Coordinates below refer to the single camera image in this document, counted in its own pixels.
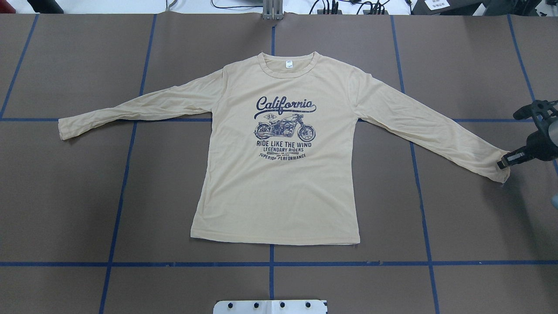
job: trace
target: white metal plate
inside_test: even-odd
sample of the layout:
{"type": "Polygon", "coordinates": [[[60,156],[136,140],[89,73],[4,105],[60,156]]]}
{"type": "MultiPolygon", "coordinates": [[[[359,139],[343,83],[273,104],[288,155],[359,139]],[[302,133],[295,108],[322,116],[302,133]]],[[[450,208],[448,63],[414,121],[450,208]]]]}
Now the white metal plate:
{"type": "Polygon", "coordinates": [[[327,314],[325,300],[219,301],[213,314],[327,314]]]}

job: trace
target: motorcycle graphic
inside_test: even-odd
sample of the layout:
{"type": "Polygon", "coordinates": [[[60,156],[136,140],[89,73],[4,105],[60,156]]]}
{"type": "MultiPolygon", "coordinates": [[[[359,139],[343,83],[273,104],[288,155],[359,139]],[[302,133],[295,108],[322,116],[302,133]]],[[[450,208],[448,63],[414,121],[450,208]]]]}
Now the motorcycle graphic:
{"type": "Polygon", "coordinates": [[[274,120],[270,122],[259,122],[254,134],[260,140],[265,140],[271,136],[292,137],[295,133],[295,128],[300,124],[297,132],[299,138],[303,142],[310,142],[316,138],[316,131],[311,125],[304,124],[302,118],[304,116],[298,113],[281,120],[274,120]]]}

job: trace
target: white label sticker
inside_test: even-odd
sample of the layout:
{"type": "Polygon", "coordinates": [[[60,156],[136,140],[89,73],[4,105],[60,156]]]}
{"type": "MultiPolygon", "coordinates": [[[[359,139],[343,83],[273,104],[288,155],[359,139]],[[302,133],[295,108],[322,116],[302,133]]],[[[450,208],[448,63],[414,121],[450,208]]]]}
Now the white label sticker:
{"type": "Polygon", "coordinates": [[[450,6],[447,0],[424,0],[424,2],[430,10],[437,10],[450,6]]]}

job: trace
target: red object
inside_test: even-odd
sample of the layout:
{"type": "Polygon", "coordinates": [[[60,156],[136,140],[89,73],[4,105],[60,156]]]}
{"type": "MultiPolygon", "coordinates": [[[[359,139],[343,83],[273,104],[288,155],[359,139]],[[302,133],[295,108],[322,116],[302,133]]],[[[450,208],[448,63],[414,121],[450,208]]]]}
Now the red object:
{"type": "Polygon", "coordinates": [[[6,0],[0,0],[0,13],[16,13],[16,9],[14,9],[6,0]]]}

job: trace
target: t-shirt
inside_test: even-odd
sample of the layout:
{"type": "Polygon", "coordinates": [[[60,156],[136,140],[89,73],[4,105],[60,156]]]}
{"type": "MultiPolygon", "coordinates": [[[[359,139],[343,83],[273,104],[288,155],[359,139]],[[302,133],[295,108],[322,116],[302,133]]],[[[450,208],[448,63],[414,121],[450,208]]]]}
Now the t-shirt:
{"type": "Polygon", "coordinates": [[[509,168],[496,164],[507,151],[370,74],[317,52],[297,57],[260,53],[181,86],[63,118],[60,137],[69,139],[116,119],[203,112],[213,119],[207,172],[191,227],[195,238],[359,243],[351,166],[358,119],[491,180],[505,182],[509,176],[509,168]]]}

